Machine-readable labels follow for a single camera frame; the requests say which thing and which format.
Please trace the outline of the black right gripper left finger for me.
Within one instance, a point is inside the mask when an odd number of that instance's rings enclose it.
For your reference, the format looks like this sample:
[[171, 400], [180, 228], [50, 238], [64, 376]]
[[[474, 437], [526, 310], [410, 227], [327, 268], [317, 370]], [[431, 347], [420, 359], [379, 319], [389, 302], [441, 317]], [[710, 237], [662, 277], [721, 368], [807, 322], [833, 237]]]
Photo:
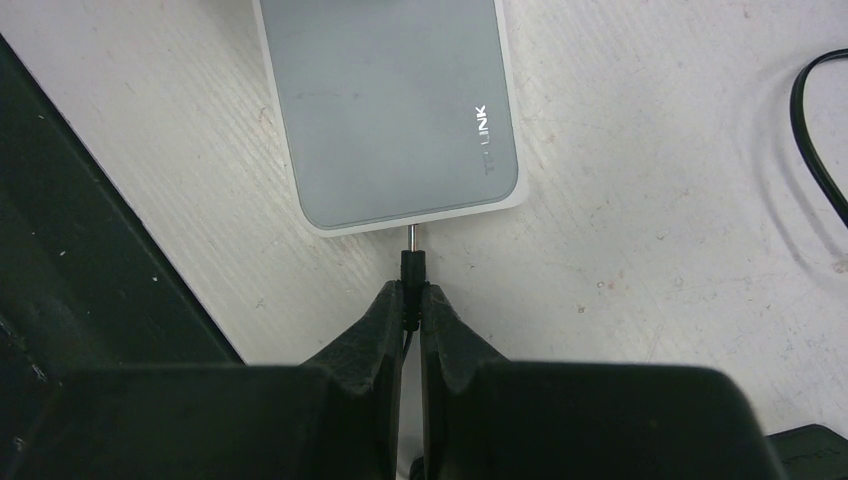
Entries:
[[297, 366], [79, 372], [27, 432], [17, 479], [391, 479], [403, 290]]

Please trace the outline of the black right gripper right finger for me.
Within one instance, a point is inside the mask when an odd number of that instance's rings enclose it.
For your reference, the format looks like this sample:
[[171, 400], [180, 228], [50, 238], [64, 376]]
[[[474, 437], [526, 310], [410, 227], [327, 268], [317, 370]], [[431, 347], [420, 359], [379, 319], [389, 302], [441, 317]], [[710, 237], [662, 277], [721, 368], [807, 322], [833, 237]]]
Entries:
[[740, 389], [702, 367], [510, 360], [421, 300], [427, 479], [782, 479]]

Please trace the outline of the white square network box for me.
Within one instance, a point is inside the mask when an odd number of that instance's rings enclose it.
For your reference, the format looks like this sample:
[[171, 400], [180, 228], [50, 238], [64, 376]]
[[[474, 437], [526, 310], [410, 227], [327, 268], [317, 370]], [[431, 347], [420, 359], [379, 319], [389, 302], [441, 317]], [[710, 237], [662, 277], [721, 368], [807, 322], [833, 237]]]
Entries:
[[322, 237], [528, 195], [500, 1], [258, 1], [282, 159]]

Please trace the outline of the small black wall adapter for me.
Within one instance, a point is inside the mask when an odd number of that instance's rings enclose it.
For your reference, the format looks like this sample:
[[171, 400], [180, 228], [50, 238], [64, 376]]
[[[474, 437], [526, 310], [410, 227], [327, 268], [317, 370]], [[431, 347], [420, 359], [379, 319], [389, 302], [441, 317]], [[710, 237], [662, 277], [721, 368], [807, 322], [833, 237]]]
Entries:
[[768, 436], [789, 479], [847, 480], [847, 439], [809, 424]]

